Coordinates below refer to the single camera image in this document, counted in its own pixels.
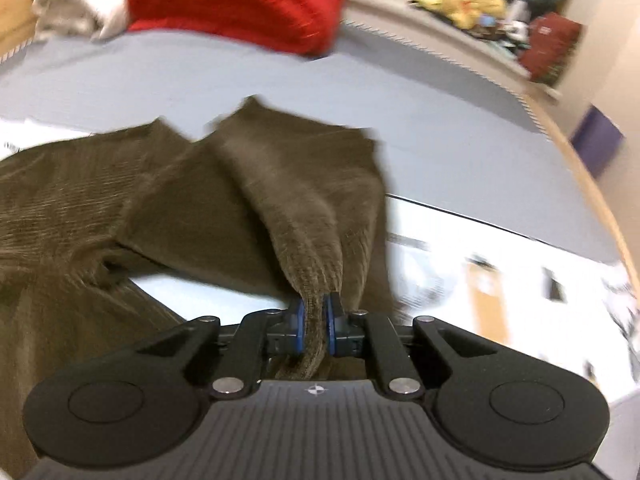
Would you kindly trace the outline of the brown corduroy pants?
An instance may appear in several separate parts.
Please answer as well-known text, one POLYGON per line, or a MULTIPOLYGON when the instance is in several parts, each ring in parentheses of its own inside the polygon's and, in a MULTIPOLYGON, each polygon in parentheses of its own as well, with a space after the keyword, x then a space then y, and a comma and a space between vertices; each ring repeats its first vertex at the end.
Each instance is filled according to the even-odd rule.
POLYGON ((1 467, 36 456, 22 424, 35 385, 167 330, 134 284, 169 271, 304 300, 306 350, 280 376, 336 377, 322 299, 391 314, 387 186, 367 131, 248 98, 190 141, 164 122, 18 152, 1 164, 1 467))

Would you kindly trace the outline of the white paper sheet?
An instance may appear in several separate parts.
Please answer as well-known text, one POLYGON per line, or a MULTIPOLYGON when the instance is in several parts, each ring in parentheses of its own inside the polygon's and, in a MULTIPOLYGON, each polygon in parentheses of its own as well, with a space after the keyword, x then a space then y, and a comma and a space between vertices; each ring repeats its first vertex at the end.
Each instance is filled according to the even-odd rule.
POLYGON ((387 201, 396 321, 426 315, 564 367, 609 404, 639 390, 639 312, 623 263, 496 226, 387 201))

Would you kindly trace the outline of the light blue bed sheet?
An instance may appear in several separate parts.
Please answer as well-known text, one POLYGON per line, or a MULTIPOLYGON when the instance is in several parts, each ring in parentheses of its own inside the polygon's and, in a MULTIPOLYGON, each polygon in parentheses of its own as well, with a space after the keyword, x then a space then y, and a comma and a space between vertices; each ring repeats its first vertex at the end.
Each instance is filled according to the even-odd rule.
POLYGON ((593 260, 618 256, 567 162, 525 104, 413 44, 346 25, 324 58, 152 30, 105 44, 55 38, 1 64, 1 114, 88 131, 163 117, 191 139, 248 96, 367 128, 388 188, 593 260))

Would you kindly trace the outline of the purple box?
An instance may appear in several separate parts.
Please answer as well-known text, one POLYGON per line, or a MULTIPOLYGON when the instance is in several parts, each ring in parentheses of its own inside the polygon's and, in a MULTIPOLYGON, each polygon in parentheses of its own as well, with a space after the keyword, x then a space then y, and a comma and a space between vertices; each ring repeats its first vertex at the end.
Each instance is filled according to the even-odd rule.
POLYGON ((600 177, 625 140, 624 134, 596 106, 576 129, 570 143, 593 179, 600 177))

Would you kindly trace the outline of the red folded blanket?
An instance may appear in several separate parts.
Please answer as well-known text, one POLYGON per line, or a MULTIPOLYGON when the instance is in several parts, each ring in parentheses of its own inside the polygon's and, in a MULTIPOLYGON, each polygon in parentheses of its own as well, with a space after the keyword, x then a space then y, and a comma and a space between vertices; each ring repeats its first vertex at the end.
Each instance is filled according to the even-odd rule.
POLYGON ((180 29, 305 56, 331 50, 343 0, 127 0, 130 32, 180 29))

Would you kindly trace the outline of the grey bed headboard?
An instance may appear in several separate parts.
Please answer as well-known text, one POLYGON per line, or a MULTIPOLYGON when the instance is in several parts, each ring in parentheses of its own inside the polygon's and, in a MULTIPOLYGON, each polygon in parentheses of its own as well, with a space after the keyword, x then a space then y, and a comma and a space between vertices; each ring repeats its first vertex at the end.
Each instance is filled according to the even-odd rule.
POLYGON ((527 70, 488 42, 477 40, 410 6, 409 0, 346 0, 345 16, 398 40, 417 44, 516 94, 559 102, 561 92, 534 84, 527 70))

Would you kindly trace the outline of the yellow plush toy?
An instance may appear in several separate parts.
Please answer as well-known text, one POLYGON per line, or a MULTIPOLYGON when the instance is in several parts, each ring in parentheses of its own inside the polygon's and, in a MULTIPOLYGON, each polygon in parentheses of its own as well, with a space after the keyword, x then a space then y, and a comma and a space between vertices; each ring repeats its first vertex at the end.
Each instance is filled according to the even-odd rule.
POLYGON ((475 27, 483 15, 496 20, 506 16, 506 0, 410 0, 410 3, 446 18, 462 30, 475 27))

